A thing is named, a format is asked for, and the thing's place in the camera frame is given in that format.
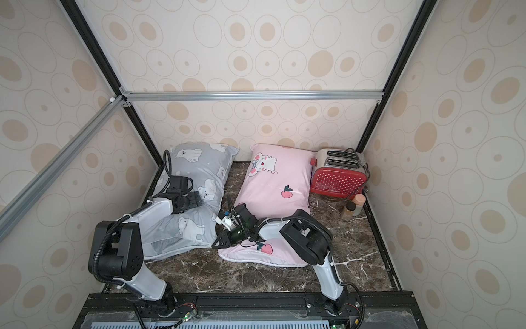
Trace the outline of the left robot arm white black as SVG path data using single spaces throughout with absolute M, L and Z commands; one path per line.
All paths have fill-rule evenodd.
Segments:
M 200 205 L 193 180 L 171 175 L 160 193 L 150 197 L 140 208 L 118 220 L 97 224 L 88 270 L 97 281 L 134 294 L 141 306 L 162 317 L 171 315 L 177 301 L 173 288 L 145 265 L 141 231 L 152 227 L 157 220 Z

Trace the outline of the pink peach print pillow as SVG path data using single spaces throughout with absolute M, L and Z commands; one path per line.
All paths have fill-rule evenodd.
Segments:
M 285 218 L 299 209 L 309 213 L 312 160 L 311 151 L 279 145 L 252 147 L 251 164 L 234 204 L 245 204 L 248 211 L 264 221 L 255 242 L 243 241 L 219 256 L 233 263 L 257 263 L 272 267 L 308 265 L 279 233 Z

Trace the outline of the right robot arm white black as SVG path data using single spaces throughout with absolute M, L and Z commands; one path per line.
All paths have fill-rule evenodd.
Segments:
M 216 218 L 216 223 L 224 229 L 217 234 L 212 249 L 222 259 L 282 268 L 309 265 L 329 314 L 339 314 L 349 306 L 347 285 L 334 263 L 332 233 L 309 213 L 298 209 L 291 216 L 258 219 L 242 203 Z

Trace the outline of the grey bear print pillow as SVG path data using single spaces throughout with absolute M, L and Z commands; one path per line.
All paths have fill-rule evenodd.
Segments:
M 168 151 L 168 170 L 160 176 L 153 194 L 160 193 L 170 176 L 181 176 L 189 181 L 188 197 L 200 205 L 154 219 L 143 228 L 145 259 L 162 260 L 212 246 L 227 176 L 238 152 L 238 148 L 221 143 L 187 143 Z

